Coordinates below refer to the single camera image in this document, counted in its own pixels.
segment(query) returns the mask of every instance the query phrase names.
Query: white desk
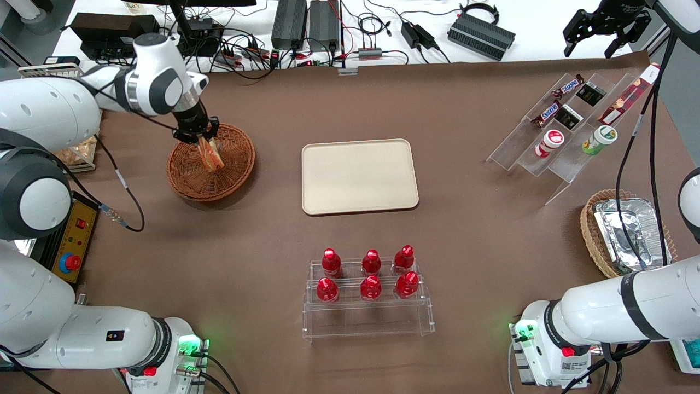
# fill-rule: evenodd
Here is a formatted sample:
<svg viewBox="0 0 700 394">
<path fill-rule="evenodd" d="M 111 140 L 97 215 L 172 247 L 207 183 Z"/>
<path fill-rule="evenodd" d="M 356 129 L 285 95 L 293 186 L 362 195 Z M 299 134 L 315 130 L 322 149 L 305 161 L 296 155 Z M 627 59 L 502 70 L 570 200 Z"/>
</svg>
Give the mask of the white desk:
<svg viewBox="0 0 700 394">
<path fill-rule="evenodd" d="M 263 11 L 247 17 L 240 15 L 240 13 L 250 14 L 253 11 L 263 9 L 266 1 L 269 3 L 267 4 L 267 8 Z M 372 0 L 372 2 L 383 6 L 393 6 L 399 12 L 423 10 L 434 13 L 443 13 L 458 8 L 460 0 Z M 462 4 L 466 4 L 467 0 L 461 0 L 461 2 Z M 500 13 L 500 21 L 498 26 L 502 27 L 503 29 L 510 30 L 516 34 L 515 41 L 511 48 L 505 53 L 503 61 L 513 62 L 563 59 L 565 45 L 564 37 L 561 33 L 562 30 L 564 30 L 566 24 L 569 22 L 569 20 L 571 20 L 579 8 L 592 12 L 597 8 L 599 2 L 599 0 L 487 0 L 488 4 L 495 5 L 498 8 Z M 362 0 L 346 0 L 345 5 L 354 15 L 368 11 L 363 5 Z M 391 21 L 389 28 L 392 32 L 392 36 L 387 35 L 386 32 L 376 35 L 377 45 L 383 50 L 402 50 L 406 52 L 409 55 L 409 62 L 412 64 L 424 63 L 424 61 L 420 58 L 418 51 L 415 49 L 409 49 L 405 40 L 401 36 L 401 23 L 397 15 L 393 11 L 386 8 L 376 7 L 369 3 L 366 3 L 366 5 L 369 6 L 370 10 L 372 10 L 372 12 L 379 16 L 384 22 L 388 22 L 389 20 Z M 155 15 L 159 23 L 162 25 L 164 15 L 161 10 L 163 7 L 160 9 L 156 6 L 147 5 L 145 7 L 146 12 Z M 277 10 L 277 0 L 258 0 L 258 5 L 255 7 L 241 7 L 237 8 L 237 10 L 238 12 L 233 15 L 230 22 L 227 24 L 227 27 L 234 27 L 236 29 L 250 32 L 265 42 L 266 48 L 271 48 L 272 44 L 270 42 L 270 34 L 272 32 L 272 23 Z M 129 11 L 120 0 L 76 0 L 75 6 L 73 7 L 68 21 L 72 21 L 75 15 L 79 12 L 130 15 Z M 491 20 L 491 16 L 486 11 L 473 10 L 470 11 L 470 13 L 479 18 Z M 211 11 L 210 16 L 217 22 L 223 24 L 229 20 L 231 14 L 232 11 L 229 9 L 217 8 Z M 425 13 L 410 13 L 405 14 L 404 18 L 408 19 L 414 24 L 420 24 L 429 33 L 431 33 L 440 45 L 441 49 L 443 49 L 452 62 L 492 62 L 493 60 L 490 60 L 487 57 L 479 55 L 447 40 L 447 31 L 455 21 L 456 15 L 457 12 L 443 16 L 434 16 Z M 344 9 L 342 11 L 342 16 L 347 27 L 357 26 L 356 19 L 348 15 Z M 169 27 L 171 25 L 172 21 L 167 21 L 167 26 Z M 235 32 L 226 31 L 225 36 L 232 36 L 234 33 Z M 344 30 L 346 49 L 349 49 L 351 45 L 351 39 L 349 38 L 350 34 L 355 41 L 354 50 L 357 50 L 358 47 L 361 48 L 362 34 L 360 31 L 356 29 L 346 29 Z M 611 36 L 594 36 L 586 39 L 577 45 L 571 57 L 603 57 L 605 49 L 612 40 L 613 38 Z M 66 29 L 62 33 L 53 55 L 76 55 L 81 59 L 81 61 L 84 61 L 81 68 L 84 70 L 92 68 L 94 62 L 87 59 L 85 54 L 83 54 L 83 52 L 80 50 L 80 45 L 81 41 L 73 33 L 73 31 L 71 29 Z M 630 47 L 624 46 L 616 52 L 616 55 L 630 52 Z M 423 54 L 431 63 L 445 62 L 443 56 L 434 49 L 423 50 Z M 346 65 L 348 67 L 357 67 L 374 64 L 402 64 L 405 61 L 405 57 L 400 53 L 392 55 L 397 56 L 383 57 L 379 60 L 364 61 L 357 60 L 355 55 L 355 59 L 348 59 Z M 328 60 L 328 56 L 325 53 L 314 53 L 310 59 L 326 61 Z M 211 63 L 208 59 L 200 58 L 199 63 L 202 71 L 209 70 Z M 250 69 L 247 63 L 244 64 L 246 69 Z M 287 64 L 288 60 L 284 60 L 283 66 L 286 67 Z M 190 61 L 188 68 L 195 70 L 197 69 L 197 66 L 194 61 Z"/>
</svg>

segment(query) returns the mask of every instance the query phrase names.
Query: red emergency stop button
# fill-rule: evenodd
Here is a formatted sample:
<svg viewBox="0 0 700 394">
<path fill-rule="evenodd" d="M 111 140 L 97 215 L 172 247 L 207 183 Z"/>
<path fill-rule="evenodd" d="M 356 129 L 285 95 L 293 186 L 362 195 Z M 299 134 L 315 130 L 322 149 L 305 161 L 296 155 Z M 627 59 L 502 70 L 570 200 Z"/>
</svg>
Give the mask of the red emergency stop button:
<svg viewBox="0 0 700 394">
<path fill-rule="evenodd" d="M 72 254 L 66 258 L 66 268 L 69 271 L 75 271 L 81 267 L 81 257 Z"/>
<path fill-rule="evenodd" d="M 576 352 L 573 350 L 573 348 L 561 348 L 561 354 L 564 357 L 571 357 L 576 354 Z"/>
</svg>

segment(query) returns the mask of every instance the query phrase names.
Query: red button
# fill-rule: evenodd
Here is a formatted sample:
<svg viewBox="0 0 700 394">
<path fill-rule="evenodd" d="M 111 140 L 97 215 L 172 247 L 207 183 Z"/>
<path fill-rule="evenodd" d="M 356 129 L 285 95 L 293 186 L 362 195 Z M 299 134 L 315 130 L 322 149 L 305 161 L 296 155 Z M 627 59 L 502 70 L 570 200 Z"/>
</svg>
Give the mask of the red button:
<svg viewBox="0 0 700 394">
<path fill-rule="evenodd" d="M 146 367 L 143 369 L 143 375 L 144 376 L 155 376 L 155 373 L 158 371 L 156 367 Z"/>
<path fill-rule="evenodd" d="M 66 269 L 70 271 L 75 271 L 76 269 L 79 269 L 81 267 L 81 258 L 80 256 L 76 255 L 71 255 L 66 258 Z"/>
<path fill-rule="evenodd" d="M 571 357 L 576 354 L 576 352 L 572 348 L 562 348 L 561 349 L 561 354 L 564 357 Z"/>
</svg>

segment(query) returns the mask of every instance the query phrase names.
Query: foil tray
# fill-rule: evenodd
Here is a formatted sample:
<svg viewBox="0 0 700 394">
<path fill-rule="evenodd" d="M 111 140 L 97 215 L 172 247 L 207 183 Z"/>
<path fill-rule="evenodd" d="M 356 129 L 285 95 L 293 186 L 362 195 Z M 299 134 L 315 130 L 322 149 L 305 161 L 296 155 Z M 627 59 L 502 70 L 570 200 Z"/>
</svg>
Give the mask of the foil tray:
<svg viewBox="0 0 700 394">
<path fill-rule="evenodd" d="M 623 274 L 661 268 L 664 260 L 654 205 L 643 198 L 626 198 L 620 199 L 620 210 L 624 226 L 641 261 L 625 238 L 615 199 L 593 205 L 598 229 L 613 266 Z M 665 240 L 664 247 L 670 262 L 671 252 Z"/>
</svg>

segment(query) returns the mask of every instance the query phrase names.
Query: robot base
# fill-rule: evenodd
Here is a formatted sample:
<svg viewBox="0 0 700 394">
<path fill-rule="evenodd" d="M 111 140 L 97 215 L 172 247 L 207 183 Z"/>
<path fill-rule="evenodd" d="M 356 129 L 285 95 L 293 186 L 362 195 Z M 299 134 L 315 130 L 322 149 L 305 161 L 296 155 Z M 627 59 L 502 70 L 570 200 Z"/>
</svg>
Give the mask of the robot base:
<svg viewBox="0 0 700 394">
<path fill-rule="evenodd" d="M 177 367 L 197 367 L 206 371 L 207 359 L 194 358 L 182 351 L 196 350 L 207 353 L 209 341 L 202 341 L 190 325 L 180 318 L 165 318 L 170 326 L 172 340 L 165 361 L 158 367 L 155 376 L 132 376 L 126 373 L 132 394 L 203 394 L 204 381 L 199 377 L 181 376 Z"/>
<path fill-rule="evenodd" d="M 530 339 L 516 344 L 522 347 L 523 355 L 538 386 L 566 387 L 573 379 L 579 377 L 591 364 L 591 353 L 564 357 L 545 329 L 545 309 L 548 301 L 535 301 L 528 305 L 520 321 L 511 329 L 517 337 Z M 585 388 L 588 379 L 584 379 L 574 388 Z"/>
</svg>

